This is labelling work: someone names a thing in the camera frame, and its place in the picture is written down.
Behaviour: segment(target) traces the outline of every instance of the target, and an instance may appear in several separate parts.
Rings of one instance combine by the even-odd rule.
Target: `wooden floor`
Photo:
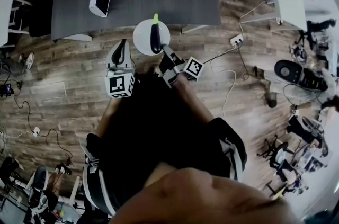
[[[171,27],[171,47],[182,58],[194,56],[206,61],[231,48],[229,39],[240,33],[237,19],[261,0],[220,0],[222,25],[209,27],[190,34],[181,35],[178,27]],[[264,13],[270,6],[258,9]],[[266,22],[245,24],[244,44],[241,48],[247,66],[257,65],[272,70],[276,61],[290,59],[289,46],[297,39],[296,32],[271,33]],[[133,28],[101,31],[93,34],[92,42],[59,40],[52,42],[48,37],[31,38],[22,36],[12,54],[34,52],[35,61],[30,72],[11,76],[11,79],[23,82],[18,102],[28,101],[31,107],[30,124],[38,126],[41,134],[46,135],[50,128],[60,133],[60,145],[73,154],[73,175],[63,184],[63,192],[69,192],[76,175],[83,168],[84,154],[79,140],[85,139],[95,129],[104,112],[109,97],[106,94],[103,77],[106,75],[105,58],[109,50],[122,38],[131,45],[131,55],[137,72],[146,72],[149,66],[157,63],[160,56],[147,57],[140,54],[132,44]],[[254,78],[243,80],[245,73],[238,52],[232,52],[213,61],[215,72],[224,69],[235,70],[237,79],[225,108],[227,122],[246,143],[248,162],[245,169],[245,183],[263,188],[272,179],[274,170],[268,162],[258,158],[265,138],[274,135],[287,140],[285,128],[288,123],[290,103],[283,95],[278,95],[278,106],[270,109],[264,98],[264,86]],[[210,64],[206,64],[201,79],[192,83],[198,97],[216,117],[223,117],[222,106],[233,83],[233,73],[213,73]],[[0,98],[0,125],[8,133],[8,145],[0,157],[11,150],[13,155],[25,167],[22,177],[29,176],[39,165],[54,167],[65,161],[65,153],[57,145],[54,132],[46,138],[26,133],[28,107],[19,110],[13,97]]]

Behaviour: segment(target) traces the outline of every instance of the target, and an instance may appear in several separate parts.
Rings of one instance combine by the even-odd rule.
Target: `forearm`
[[[105,133],[107,128],[109,127],[112,117],[116,113],[116,111],[119,108],[119,104],[121,102],[121,99],[111,99],[108,103],[106,110],[104,114],[102,115],[101,121],[99,122],[99,125],[96,129],[96,135],[98,137],[102,137]]]
[[[173,84],[173,88],[201,122],[207,124],[214,119],[211,112],[196,96],[193,87],[187,81],[185,82],[182,79],[179,79]]]

